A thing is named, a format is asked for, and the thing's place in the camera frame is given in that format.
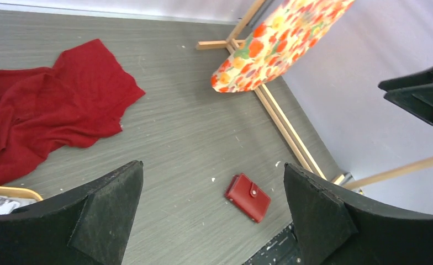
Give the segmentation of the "yellow oval tray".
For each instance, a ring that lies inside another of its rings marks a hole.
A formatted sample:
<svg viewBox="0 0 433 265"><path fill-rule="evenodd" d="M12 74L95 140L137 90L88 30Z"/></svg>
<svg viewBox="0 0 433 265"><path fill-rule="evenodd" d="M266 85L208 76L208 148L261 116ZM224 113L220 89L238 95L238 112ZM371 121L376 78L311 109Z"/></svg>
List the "yellow oval tray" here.
<svg viewBox="0 0 433 265"><path fill-rule="evenodd" d="M16 188L16 187L0 186L0 196L23 198L23 199L34 199L37 202L43 200L40 194L38 194L37 192L31 189Z"/></svg>

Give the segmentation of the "red card holder wallet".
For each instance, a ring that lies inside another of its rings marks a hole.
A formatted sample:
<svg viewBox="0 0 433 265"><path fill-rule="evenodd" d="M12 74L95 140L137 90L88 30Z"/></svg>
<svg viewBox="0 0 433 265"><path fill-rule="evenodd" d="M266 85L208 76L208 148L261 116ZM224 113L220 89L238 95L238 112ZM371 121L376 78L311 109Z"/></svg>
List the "red card holder wallet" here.
<svg viewBox="0 0 433 265"><path fill-rule="evenodd" d="M234 175L224 196L255 223L260 223L268 210L271 198L247 175Z"/></svg>

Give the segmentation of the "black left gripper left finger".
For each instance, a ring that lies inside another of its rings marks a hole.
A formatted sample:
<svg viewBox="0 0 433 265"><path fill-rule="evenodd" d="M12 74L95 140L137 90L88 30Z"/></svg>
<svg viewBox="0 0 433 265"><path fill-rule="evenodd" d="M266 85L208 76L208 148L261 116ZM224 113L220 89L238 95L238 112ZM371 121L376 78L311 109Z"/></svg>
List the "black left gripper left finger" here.
<svg viewBox="0 0 433 265"><path fill-rule="evenodd" d="M134 160L0 215L0 264L121 264L143 182Z"/></svg>

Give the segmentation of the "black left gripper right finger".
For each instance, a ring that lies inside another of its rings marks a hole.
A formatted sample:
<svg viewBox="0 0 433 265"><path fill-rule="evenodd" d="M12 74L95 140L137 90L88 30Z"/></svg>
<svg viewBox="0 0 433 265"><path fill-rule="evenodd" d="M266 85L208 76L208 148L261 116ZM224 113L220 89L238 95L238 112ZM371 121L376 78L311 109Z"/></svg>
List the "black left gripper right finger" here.
<svg viewBox="0 0 433 265"><path fill-rule="evenodd" d="M286 163L303 264L433 264L433 215L355 193Z"/></svg>

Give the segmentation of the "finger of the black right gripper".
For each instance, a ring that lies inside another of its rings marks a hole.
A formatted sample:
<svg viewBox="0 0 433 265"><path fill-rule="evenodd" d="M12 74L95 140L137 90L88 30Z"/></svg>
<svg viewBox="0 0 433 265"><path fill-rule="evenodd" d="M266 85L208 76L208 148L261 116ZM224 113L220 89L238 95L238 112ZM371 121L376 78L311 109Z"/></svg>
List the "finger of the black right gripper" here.
<svg viewBox="0 0 433 265"><path fill-rule="evenodd" d="M433 66L379 82L384 99L433 126Z"/></svg>

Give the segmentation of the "white VIP card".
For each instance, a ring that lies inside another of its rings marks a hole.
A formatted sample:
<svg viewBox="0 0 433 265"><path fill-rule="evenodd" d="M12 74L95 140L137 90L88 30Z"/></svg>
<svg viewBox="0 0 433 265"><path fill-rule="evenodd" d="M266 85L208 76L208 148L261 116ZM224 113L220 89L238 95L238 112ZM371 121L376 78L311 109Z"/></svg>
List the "white VIP card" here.
<svg viewBox="0 0 433 265"><path fill-rule="evenodd" d="M36 203L35 199L24 199L15 197L0 196L0 215L6 215L15 209Z"/></svg>

